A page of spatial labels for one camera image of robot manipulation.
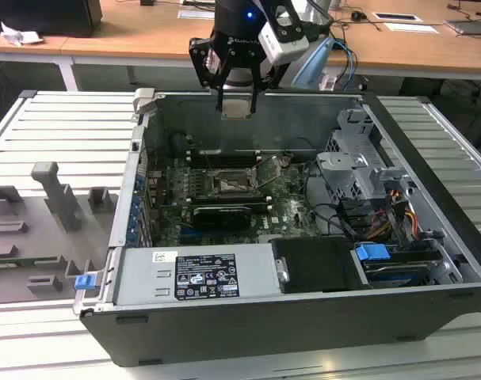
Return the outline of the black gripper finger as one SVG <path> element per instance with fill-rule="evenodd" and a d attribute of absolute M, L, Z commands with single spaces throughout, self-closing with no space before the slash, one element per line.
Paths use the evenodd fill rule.
<path fill-rule="evenodd" d="M 250 102 L 250 112 L 256 112 L 258 94 L 267 89 L 277 89 L 282 79 L 282 65 L 272 65 L 268 72 L 261 74 L 261 67 L 266 58 L 254 55 L 250 60 L 250 71 L 253 79 L 253 90 Z"/>
<path fill-rule="evenodd" d="M 223 109 L 223 87 L 232 69 L 232 50 L 221 44 L 218 38 L 191 38 L 189 40 L 189 56 L 196 71 L 198 80 L 203 87 L 217 92 L 216 110 Z M 207 68 L 209 54 L 213 53 L 219 59 L 215 72 Z"/>

